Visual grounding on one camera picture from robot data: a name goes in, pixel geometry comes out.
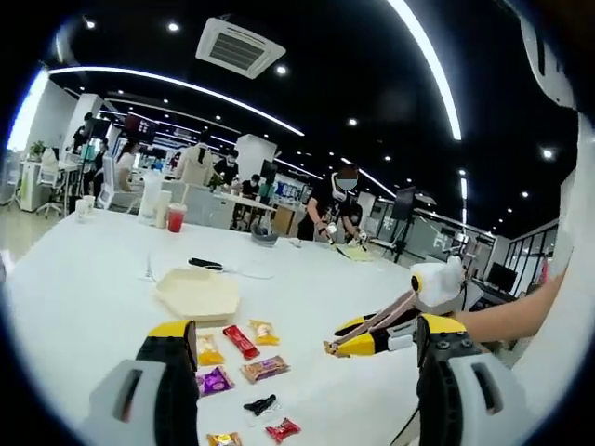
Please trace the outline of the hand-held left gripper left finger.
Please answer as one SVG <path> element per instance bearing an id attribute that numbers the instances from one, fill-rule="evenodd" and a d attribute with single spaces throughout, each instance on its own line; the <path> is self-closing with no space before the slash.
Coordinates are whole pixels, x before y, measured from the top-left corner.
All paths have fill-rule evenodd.
<path id="1" fill-rule="evenodd" d="M 194 322 L 160 324 L 91 392 L 81 437 L 87 445 L 197 445 L 196 372 Z"/>

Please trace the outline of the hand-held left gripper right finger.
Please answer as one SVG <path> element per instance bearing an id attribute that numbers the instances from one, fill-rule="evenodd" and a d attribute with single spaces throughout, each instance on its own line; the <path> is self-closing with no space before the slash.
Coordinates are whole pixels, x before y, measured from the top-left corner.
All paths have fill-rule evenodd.
<path id="1" fill-rule="evenodd" d="M 516 375 L 458 321 L 422 313 L 416 328 L 421 445 L 521 445 L 530 413 Z"/>

